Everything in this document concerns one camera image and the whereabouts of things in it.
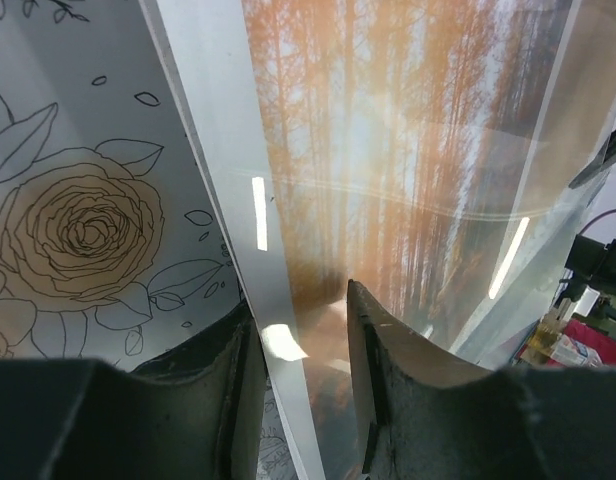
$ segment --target floral pattern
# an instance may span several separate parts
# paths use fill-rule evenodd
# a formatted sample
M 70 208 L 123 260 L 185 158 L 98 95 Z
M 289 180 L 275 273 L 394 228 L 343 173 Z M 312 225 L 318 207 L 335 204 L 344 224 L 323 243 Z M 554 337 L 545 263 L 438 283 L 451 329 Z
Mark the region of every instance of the floral pattern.
M 0 110 L 0 358 L 29 334 L 44 356 L 80 356 L 89 319 L 124 331 L 126 356 L 137 356 L 155 309 L 170 312 L 200 290 L 205 299 L 225 287 L 211 280 L 226 265 L 205 258 L 145 277 L 165 223 L 145 176 L 163 146 L 112 138 L 48 154 L 58 104 L 16 120 L 0 94 Z M 198 227 L 214 221 L 203 210 L 185 217 Z
M 117 302 L 152 265 L 163 214 L 157 191 L 113 159 L 67 149 L 0 184 L 5 288 L 40 310 Z

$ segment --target orange forest image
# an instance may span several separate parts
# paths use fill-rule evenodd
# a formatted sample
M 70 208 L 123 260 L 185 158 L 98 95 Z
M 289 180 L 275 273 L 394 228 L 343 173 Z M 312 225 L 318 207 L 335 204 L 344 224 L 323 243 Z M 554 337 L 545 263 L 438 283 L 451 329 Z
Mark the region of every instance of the orange forest image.
M 599 148 L 616 60 L 590 49 L 616 49 L 613 2 L 573 22 L 571 0 L 242 0 L 327 478 L 359 471 L 350 375 L 330 368 L 347 279 L 453 343 L 508 222 L 532 232 Z
M 347 278 L 448 346 L 484 298 L 570 0 L 244 0 L 296 310 Z

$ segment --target clear acrylic sheet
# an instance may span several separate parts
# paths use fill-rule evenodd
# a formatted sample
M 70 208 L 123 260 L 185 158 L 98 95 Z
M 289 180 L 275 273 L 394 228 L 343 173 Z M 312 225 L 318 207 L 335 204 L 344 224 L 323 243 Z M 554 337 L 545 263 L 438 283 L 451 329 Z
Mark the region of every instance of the clear acrylic sheet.
M 548 308 L 602 181 L 567 188 L 614 119 L 616 2 L 155 3 L 255 318 L 287 327 L 299 477 L 356 478 L 346 280 L 473 362 Z

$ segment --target black plastic part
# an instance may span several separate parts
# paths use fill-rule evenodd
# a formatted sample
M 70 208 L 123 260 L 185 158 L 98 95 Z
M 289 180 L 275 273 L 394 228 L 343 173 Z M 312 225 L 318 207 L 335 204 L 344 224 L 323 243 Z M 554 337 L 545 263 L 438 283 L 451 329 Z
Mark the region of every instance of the black plastic part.
M 616 129 L 613 130 L 600 152 L 568 185 L 575 189 L 585 185 L 589 180 L 605 172 L 616 163 Z
M 574 275 L 589 280 L 599 270 L 606 253 L 605 244 L 577 235 L 568 253 L 566 268 L 572 270 Z
M 254 479 L 265 382 L 245 304 L 133 374 L 0 361 L 0 480 Z
M 490 373 L 397 321 L 355 282 L 348 328 L 372 480 L 616 478 L 616 369 Z

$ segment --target rose line drawing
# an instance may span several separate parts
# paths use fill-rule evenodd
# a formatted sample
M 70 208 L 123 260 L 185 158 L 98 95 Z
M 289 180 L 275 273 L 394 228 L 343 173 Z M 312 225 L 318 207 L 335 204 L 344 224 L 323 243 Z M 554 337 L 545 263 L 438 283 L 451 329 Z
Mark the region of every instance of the rose line drawing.
M 126 355 L 139 354 L 153 307 L 182 307 L 223 267 L 187 260 L 139 281 L 165 223 L 144 179 L 164 147 L 113 138 L 47 153 L 59 105 L 17 121 L 0 102 L 0 358 L 28 333 L 42 355 L 79 356 L 90 316 L 128 330 Z

